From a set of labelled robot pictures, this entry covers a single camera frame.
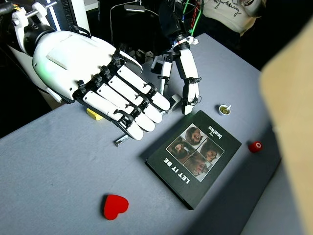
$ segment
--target gray tablecloth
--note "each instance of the gray tablecloth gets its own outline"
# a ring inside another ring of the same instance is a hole
[[[207,35],[191,46],[205,111],[242,144],[198,207],[190,211],[145,165],[149,149],[183,118],[180,110],[143,140],[116,147],[123,135],[94,121],[78,103],[64,105],[0,140],[0,234],[239,234],[279,163],[268,113],[259,94],[260,72]],[[168,94],[181,94],[173,66]],[[143,77],[159,85],[145,66]],[[216,106],[231,104],[228,117]],[[248,141],[263,141],[251,154]],[[129,210],[102,216],[105,194],[119,194]]]

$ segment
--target dark background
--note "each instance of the dark background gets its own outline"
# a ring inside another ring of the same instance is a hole
[[[111,42],[110,9],[124,0],[100,0],[100,10],[87,13],[93,36]],[[142,4],[158,12],[160,0],[143,0]],[[313,14],[311,0],[268,0],[263,17],[241,38],[238,55],[257,69],[262,67],[303,28]],[[124,6],[112,10],[114,46],[125,50],[141,49],[160,54],[169,42],[160,31],[158,17],[150,12],[127,13]],[[51,111],[36,87],[28,80],[18,61],[0,41],[2,109],[0,138]]]

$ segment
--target black pants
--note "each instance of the black pants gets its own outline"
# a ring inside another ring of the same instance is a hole
[[[203,33],[211,36],[231,51],[237,51],[240,34],[226,27],[221,22],[202,15],[194,31],[194,36],[197,37]]]

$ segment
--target robotic hand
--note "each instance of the robotic hand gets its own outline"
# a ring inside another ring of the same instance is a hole
[[[67,103],[77,100],[136,140],[142,129],[153,131],[162,121],[157,108],[168,110],[170,103],[127,67],[140,64],[99,38],[54,31],[45,18],[47,7],[37,2],[33,9],[14,12],[12,22],[21,50],[33,56],[36,74],[53,93]],[[42,24],[28,26],[34,15]]]
[[[164,57],[162,72],[161,93],[164,85],[170,78],[172,62],[175,61],[180,77],[184,80],[182,91],[182,112],[187,115],[192,111],[193,106],[199,103],[199,87],[197,68],[194,58],[190,51],[190,45],[196,45],[198,40],[188,36],[183,22],[183,1],[164,0],[159,7],[159,21],[162,32],[172,44],[171,50],[164,55],[155,58],[152,68],[154,68],[158,59]]]

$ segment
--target yellow block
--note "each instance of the yellow block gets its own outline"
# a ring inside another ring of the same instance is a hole
[[[89,108],[87,108],[87,113],[90,117],[92,117],[96,121],[99,121],[103,118],[102,116],[98,115],[97,113],[95,113],[93,110],[91,110]]]

